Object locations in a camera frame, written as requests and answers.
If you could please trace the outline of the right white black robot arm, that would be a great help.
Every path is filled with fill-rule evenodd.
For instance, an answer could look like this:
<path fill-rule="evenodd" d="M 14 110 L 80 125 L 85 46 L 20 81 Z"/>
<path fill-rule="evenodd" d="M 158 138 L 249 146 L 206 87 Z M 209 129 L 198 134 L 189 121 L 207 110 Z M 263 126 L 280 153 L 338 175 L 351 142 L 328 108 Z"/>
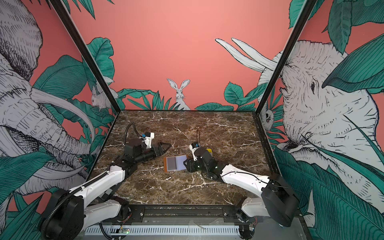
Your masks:
<path fill-rule="evenodd" d="M 262 176 L 217 161 L 211 152 L 198 143 L 189 146 L 192 158 L 184 161 L 188 172 L 205 173 L 212 181 L 240 187 L 261 200 L 252 203 L 250 198 L 241 204 L 241 211 L 248 217 L 265 212 L 283 227 L 290 227 L 299 208 L 299 198 L 292 187 L 279 174 Z"/>

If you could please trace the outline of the brown leather card holder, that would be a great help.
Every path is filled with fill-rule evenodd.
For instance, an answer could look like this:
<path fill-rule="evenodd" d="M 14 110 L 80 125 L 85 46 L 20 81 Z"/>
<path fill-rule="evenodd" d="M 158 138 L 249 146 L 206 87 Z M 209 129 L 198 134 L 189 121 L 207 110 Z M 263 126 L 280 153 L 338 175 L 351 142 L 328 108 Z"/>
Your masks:
<path fill-rule="evenodd" d="M 184 161 L 187 160 L 186 155 L 174 156 L 174 157 L 165 157 L 164 158 L 164 170 L 166 173 L 168 172 L 177 172 L 184 171 L 186 167 L 184 165 Z"/>

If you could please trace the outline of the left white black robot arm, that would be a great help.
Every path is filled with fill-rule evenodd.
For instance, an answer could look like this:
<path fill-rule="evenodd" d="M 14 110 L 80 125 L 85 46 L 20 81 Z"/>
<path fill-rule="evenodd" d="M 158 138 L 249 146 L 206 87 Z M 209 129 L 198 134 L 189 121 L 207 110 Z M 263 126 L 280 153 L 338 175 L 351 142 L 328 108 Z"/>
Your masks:
<path fill-rule="evenodd" d="M 56 191 L 38 225 L 41 239 L 73 240 L 86 228 L 108 219 L 125 223 L 132 210 L 128 201 L 115 197 L 115 192 L 139 163 L 164 155 L 171 146 L 162 142 L 150 145 L 142 138 L 130 139 L 124 152 L 106 171 L 70 190 Z"/>

